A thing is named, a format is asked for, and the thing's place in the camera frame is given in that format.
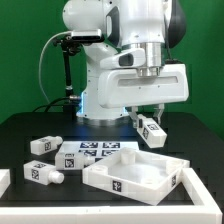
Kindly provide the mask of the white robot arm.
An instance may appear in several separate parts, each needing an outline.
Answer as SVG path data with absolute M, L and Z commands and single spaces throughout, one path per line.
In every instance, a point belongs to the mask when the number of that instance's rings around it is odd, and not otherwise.
M 163 56 L 186 32 L 179 0 L 68 0 L 63 22 L 86 54 L 80 121 L 110 126 L 188 98 L 185 65 Z

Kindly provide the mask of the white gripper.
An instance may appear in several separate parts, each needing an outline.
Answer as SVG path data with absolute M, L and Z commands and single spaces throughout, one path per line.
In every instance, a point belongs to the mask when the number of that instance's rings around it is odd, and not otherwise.
M 138 128 L 138 108 L 155 105 L 153 118 L 161 123 L 165 105 L 186 101 L 189 96 L 186 67 L 168 64 L 159 76 L 140 77 L 136 69 L 103 72 L 98 81 L 98 102 L 104 108 L 131 107 L 128 112 L 133 127 Z

